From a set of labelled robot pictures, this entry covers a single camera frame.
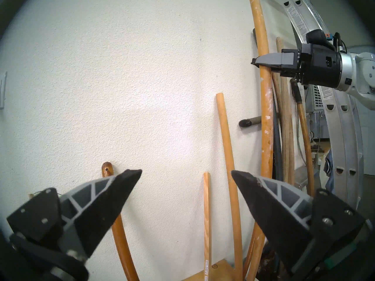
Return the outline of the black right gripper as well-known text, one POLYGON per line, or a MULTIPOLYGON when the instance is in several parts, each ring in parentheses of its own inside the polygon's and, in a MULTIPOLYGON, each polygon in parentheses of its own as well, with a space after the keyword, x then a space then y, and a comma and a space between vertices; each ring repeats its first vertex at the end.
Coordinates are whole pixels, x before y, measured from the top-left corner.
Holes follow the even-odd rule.
POLYGON ((282 77, 294 78, 303 85, 318 85, 329 88, 339 86, 342 73, 340 52, 326 46, 303 43, 300 49, 282 49, 281 52, 267 53, 252 60, 252 65, 269 67, 273 73, 282 77))

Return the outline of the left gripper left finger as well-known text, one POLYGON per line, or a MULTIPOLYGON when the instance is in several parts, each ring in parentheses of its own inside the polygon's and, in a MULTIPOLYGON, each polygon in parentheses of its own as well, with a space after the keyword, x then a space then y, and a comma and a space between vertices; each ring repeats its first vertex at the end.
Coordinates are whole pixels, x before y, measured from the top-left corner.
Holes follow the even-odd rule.
POLYGON ((120 215, 142 170, 124 172, 83 183, 59 195, 46 188, 16 209, 7 221, 16 248, 33 245, 89 259, 120 215))

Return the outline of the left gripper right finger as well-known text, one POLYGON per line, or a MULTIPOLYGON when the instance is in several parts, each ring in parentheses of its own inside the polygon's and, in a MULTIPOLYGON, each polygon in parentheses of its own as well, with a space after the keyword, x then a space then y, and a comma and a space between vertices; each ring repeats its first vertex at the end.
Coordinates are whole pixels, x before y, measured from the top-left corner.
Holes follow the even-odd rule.
POLYGON ((231 175, 287 271, 331 270, 356 250, 365 219, 332 192, 317 189, 311 197, 286 182, 231 175))

